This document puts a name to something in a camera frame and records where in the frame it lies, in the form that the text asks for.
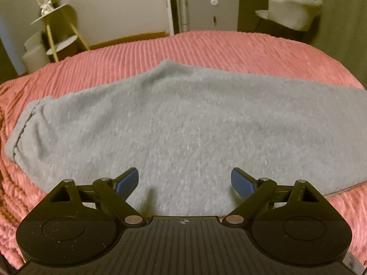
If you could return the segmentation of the white cabinet with knob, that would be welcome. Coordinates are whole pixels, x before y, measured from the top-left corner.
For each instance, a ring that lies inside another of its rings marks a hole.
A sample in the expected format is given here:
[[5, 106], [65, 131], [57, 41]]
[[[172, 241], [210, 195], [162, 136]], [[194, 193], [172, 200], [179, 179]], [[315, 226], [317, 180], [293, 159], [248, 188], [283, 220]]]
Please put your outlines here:
[[185, 31], [238, 30], [239, 0], [185, 0]]

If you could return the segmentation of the pink ribbed bedspread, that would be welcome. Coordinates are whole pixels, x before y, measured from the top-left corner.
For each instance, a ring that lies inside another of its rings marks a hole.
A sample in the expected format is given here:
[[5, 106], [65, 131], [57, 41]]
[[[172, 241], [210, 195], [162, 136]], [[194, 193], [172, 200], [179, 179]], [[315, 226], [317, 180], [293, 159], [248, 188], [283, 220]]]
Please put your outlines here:
[[[312, 80], [364, 89], [339, 61], [311, 45], [263, 33], [193, 31], [82, 52], [1, 83], [1, 274], [24, 260], [16, 243], [19, 222], [45, 196], [4, 153], [25, 106], [46, 96], [104, 85], [143, 73], [165, 59], [237, 73]], [[366, 267], [366, 183], [328, 200], [353, 231], [350, 252]]]

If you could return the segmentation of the grey sweatpants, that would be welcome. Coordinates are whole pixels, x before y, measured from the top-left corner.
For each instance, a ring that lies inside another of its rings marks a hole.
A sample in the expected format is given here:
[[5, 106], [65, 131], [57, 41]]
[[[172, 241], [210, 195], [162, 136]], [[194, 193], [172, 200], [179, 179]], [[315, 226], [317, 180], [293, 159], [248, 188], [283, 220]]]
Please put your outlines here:
[[224, 215], [230, 172], [328, 195], [366, 180], [366, 91], [163, 61], [109, 85], [30, 102], [5, 145], [42, 191], [131, 167], [149, 215]]

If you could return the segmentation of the white stacked boxes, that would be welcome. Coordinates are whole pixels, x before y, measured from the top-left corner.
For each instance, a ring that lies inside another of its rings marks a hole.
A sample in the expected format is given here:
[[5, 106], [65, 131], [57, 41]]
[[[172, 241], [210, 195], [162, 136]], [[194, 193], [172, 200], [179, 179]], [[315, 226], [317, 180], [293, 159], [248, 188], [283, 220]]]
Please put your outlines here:
[[22, 56], [22, 62], [29, 74], [51, 63], [44, 45], [42, 31], [38, 31], [29, 37], [24, 43], [24, 49], [25, 53]]

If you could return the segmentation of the gold tiered side table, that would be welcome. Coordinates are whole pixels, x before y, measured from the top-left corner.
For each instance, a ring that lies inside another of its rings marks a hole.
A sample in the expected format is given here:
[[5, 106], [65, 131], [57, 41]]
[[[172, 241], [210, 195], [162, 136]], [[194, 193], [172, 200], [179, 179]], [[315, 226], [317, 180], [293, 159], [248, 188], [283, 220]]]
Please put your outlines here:
[[72, 44], [76, 44], [77, 51], [89, 51], [90, 47], [77, 29], [77, 13], [70, 4], [62, 4], [48, 14], [41, 15], [30, 25], [41, 23], [49, 49], [46, 55], [55, 63], [60, 61], [58, 54]]

